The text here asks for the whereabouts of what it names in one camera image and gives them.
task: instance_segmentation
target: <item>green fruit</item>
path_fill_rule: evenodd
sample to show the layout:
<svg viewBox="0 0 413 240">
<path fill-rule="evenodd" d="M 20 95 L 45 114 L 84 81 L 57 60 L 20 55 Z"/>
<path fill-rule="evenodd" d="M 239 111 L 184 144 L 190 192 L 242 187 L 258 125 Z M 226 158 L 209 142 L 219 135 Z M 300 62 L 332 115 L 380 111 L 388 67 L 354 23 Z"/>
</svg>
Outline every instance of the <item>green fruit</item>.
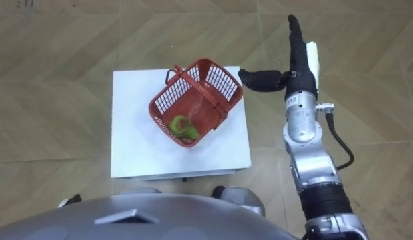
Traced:
<svg viewBox="0 0 413 240">
<path fill-rule="evenodd" d="M 200 137 L 199 132 L 193 126 L 190 119 L 183 115 L 174 117 L 169 124 L 169 129 L 176 137 L 179 138 L 196 140 Z"/>
</svg>

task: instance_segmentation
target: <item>floor tile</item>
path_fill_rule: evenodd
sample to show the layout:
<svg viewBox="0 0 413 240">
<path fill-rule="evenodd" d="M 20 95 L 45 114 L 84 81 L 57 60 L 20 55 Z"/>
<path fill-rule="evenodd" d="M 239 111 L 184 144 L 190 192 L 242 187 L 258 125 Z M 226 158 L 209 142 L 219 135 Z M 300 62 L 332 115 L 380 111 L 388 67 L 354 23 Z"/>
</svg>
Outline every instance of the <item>floor tile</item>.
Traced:
<svg viewBox="0 0 413 240">
<path fill-rule="evenodd" d="M 413 18 L 398 38 L 400 64 L 404 71 L 413 71 Z"/>
<path fill-rule="evenodd" d="M 255 14 L 144 16 L 135 26 L 127 14 L 121 23 L 121 70 L 187 66 L 202 57 L 220 65 L 264 68 Z"/>
<path fill-rule="evenodd" d="M 111 81 L 118 33 L 113 15 L 2 19 L 0 81 Z"/>
<path fill-rule="evenodd" d="M 183 183 L 181 179 L 161 181 L 137 181 L 114 179 L 114 194 L 133 191 L 140 187 L 155 187 L 166 193 L 187 193 L 209 196 L 217 185 L 247 187 L 255 192 L 266 206 L 267 218 L 285 227 L 282 195 L 280 194 L 279 161 L 286 153 L 274 149 L 254 149 L 251 151 L 252 166 L 234 175 L 197 177 Z"/>
<path fill-rule="evenodd" d="M 120 0 L 0 0 L 0 14 L 117 14 Z"/>
<path fill-rule="evenodd" d="M 388 11 L 413 12 L 413 0 L 385 0 Z"/>
<path fill-rule="evenodd" d="M 380 0 L 258 0 L 258 11 L 267 14 L 373 13 L 385 10 L 387 4 Z"/>
<path fill-rule="evenodd" d="M 0 161 L 109 153 L 111 102 L 106 105 L 107 100 L 95 96 L 101 87 L 76 82 L 0 84 Z"/>
<path fill-rule="evenodd" d="M 322 73 L 401 72 L 399 34 L 413 15 L 298 14 L 304 41 L 318 44 Z M 260 15 L 268 67 L 289 68 L 287 15 Z"/>
<path fill-rule="evenodd" d="M 153 13 L 255 13 L 256 0 L 123 0 L 132 9 Z"/>
<path fill-rule="evenodd" d="M 320 89 L 338 104 L 338 109 L 349 113 L 336 118 L 349 116 L 353 119 L 352 122 L 339 122 L 338 126 L 342 135 L 353 139 L 349 142 L 367 143 L 380 138 L 384 141 L 413 140 L 413 108 L 403 76 L 324 75 Z"/>
<path fill-rule="evenodd" d="M 356 162 L 341 171 L 352 206 L 370 227 L 413 222 L 413 143 L 354 148 Z"/>
<path fill-rule="evenodd" d="M 66 197 L 111 195 L 109 158 L 0 163 L 0 226 L 52 210 Z"/>
</svg>

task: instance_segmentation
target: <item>label sticker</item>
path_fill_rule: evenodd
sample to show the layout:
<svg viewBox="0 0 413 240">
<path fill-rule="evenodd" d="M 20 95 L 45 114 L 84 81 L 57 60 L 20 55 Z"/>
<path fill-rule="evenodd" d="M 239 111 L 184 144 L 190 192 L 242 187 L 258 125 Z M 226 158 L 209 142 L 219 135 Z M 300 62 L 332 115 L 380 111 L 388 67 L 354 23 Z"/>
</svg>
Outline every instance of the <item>label sticker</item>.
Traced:
<svg viewBox="0 0 413 240">
<path fill-rule="evenodd" d="M 298 105 L 298 95 L 291 96 L 286 100 L 286 109 Z"/>
</svg>

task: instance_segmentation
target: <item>plastic basket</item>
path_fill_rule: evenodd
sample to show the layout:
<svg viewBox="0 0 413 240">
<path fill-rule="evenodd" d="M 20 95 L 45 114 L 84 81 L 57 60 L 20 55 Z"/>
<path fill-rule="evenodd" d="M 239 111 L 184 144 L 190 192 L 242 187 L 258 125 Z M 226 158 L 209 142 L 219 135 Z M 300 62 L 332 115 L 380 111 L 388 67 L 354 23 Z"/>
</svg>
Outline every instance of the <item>plastic basket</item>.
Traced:
<svg viewBox="0 0 413 240">
<path fill-rule="evenodd" d="M 175 75 L 169 79 L 171 72 Z M 167 72 L 165 83 L 165 89 L 149 104 L 149 112 L 160 129 L 183 147 L 193 147 L 220 126 L 242 98 L 240 84 L 209 59 L 200 59 L 185 70 L 176 65 Z M 198 139 L 180 139 L 172 134 L 168 126 L 177 115 L 191 119 L 199 131 Z"/>
</svg>

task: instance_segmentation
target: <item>black cable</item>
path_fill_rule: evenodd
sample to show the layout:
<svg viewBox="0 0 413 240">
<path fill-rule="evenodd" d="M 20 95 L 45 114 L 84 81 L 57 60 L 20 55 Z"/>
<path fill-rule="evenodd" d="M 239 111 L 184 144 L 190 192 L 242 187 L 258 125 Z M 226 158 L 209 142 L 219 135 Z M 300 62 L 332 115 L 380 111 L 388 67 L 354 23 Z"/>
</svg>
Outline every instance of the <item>black cable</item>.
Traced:
<svg viewBox="0 0 413 240">
<path fill-rule="evenodd" d="M 338 144 L 340 144 L 340 146 L 345 150 L 345 152 L 350 157 L 347 163 L 337 167 L 337 170 L 345 169 L 346 167 L 348 167 L 348 166 L 350 166 L 351 164 L 354 163 L 353 152 L 345 144 L 345 142 L 341 139 L 341 137 L 338 136 L 338 134 L 335 130 L 335 125 L 334 125 L 334 114 L 332 112 L 325 113 L 325 118 L 326 118 L 326 123 L 328 124 L 328 127 L 329 127 L 329 131 L 331 132 L 332 136 L 334 137 L 334 139 L 338 142 Z"/>
</svg>

